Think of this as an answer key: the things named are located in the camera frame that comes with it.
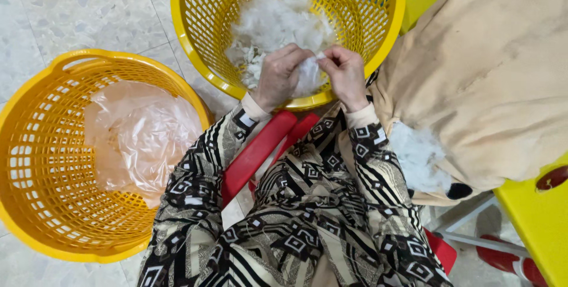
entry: white floor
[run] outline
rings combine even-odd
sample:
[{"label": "white floor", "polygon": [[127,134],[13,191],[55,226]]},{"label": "white floor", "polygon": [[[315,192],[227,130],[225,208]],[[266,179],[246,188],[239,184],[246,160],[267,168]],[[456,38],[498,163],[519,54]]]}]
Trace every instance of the white floor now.
[{"label": "white floor", "polygon": [[[0,0],[0,109],[23,82],[57,55],[82,48],[129,51],[160,61],[181,75],[217,117],[237,101],[212,87],[192,66],[177,41],[169,0]],[[223,212],[225,225],[252,207],[244,189]],[[426,219],[446,209],[427,209]],[[464,233],[510,234],[511,223],[499,210],[465,224]],[[457,245],[450,278],[456,286],[520,286],[519,279],[481,262],[471,246]],[[0,223],[0,285],[134,286],[139,255],[113,264],[62,262],[24,246]]]}]

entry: person's left hand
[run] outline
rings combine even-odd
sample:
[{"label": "person's left hand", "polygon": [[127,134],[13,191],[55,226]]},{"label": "person's left hand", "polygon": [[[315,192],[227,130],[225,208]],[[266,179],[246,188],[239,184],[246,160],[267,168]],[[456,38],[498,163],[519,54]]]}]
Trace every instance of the person's left hand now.
[{"label": "person's left hand", "polygon": [[315,56],[309,49],[294,43],[284,46],[264,58],[259,87],[251,92],[252,99],[267,113],[285,102],[298,85],[296,67],[306,58]]}]

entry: beige sleeve cuff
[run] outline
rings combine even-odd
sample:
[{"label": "beige sleeve cuff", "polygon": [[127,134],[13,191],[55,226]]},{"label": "beige sleeve cuff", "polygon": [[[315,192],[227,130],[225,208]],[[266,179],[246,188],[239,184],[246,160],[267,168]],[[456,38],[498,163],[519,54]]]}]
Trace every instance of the beige sleeve cuff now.
[{"label": "beige sleeve cuff", "polygon": [[243,105],[245,113],[257,123],[272,117],[270,113],[267,113],[260,108],[260,106],[252,99],[251,95],[248,92],[241,100],[241,104]]},{"label": "beige sleeve cuff", "polygon": [[375,113],[373,103],[369,103],[364,109],[360,109],[354,113],[346,113],[347,128],[361,128],[369,124],[375,123],[378,118]]}]

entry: hand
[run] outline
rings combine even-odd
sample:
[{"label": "hand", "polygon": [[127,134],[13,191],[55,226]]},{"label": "hand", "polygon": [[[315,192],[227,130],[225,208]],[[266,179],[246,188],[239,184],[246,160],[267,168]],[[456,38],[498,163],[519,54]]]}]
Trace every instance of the hand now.
[{"label": "hand", "polygon": [[313,51],[301,49],[294,43],[266,56],[259,87],[251,93],[252,99],[265,112],[272,112],[294,93],[298,85],[297,65],[312,56],[315,56]]},{"label": "hand", "polygon": [[365,96],[365,68],[361,56],[340,46],[332,46],[323,53],[326,58],[317,63],[330,76],[331,88],[347,112],[356,112],[369,105]]}]

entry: yellow plastic basket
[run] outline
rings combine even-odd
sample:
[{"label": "yellow plastic basket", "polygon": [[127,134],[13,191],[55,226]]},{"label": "yellow plastic basket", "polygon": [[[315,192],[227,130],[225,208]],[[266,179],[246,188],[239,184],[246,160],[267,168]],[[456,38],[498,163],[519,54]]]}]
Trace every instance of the yellow plastic basket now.
[{"label": "yellow plastic basket", "polygon": [[[171,0],[172,19],[183,49],[211,84],[234,98],[246,93],[240,72],[225,56],[232,42],[231,23],[241,0]],[[368,77],[385,59],[401,28],[405,0],[315,0],[336,26],[337,41],[359,52]],[[333,100],[329,85],[311,97],[291,100],[289,110],[311,109]]]},{"label": "yellow plastic basket", "polygon": [[191,87],[149,58],[97,49],[56,58],[0,113],[0,218],[38,252],[105,263],[148,245],[156,209],[148,209],[136,194],[99,191],[96,155],[83,145],[89,95],[118,80],[138,80],[182,96],[197,110],[203,130],[212,123]]}]

